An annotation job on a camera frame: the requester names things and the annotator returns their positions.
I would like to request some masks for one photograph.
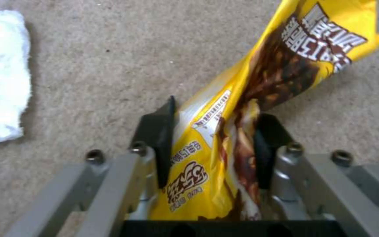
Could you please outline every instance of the nutrition label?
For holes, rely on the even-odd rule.
[[[196,121],[192,128],[197,130],[206,141],[207,145],[211,148],[213,145],[213,137],[217,124],[220,120],[221,113],[226,106],[230,96],[230,90],[225,90],[223,94],[215,101],[215,103],[207,110],[207,112]]]

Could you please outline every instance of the brand logo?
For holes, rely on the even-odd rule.
[[[178,200],[186,190],[204,183],[209,176],[203,166],[192,161],[185,166],[185,169],[178,177],[167,186],[167,199],[169,203]]]

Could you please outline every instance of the ice cream wrapper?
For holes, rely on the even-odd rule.
[[[258,220],[257,118],[379,46],[375,0],[283,0],[251,51],[177,111],[152,220]]]

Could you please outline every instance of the black base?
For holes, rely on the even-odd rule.
[[[121,237],[346,237],[337,222],[153,222],[126,221]]]

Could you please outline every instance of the white paper towel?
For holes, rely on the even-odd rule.
[[[29,51],[23,16],[0,11],[0,142],[23,135],[20,116],[30,97]]]

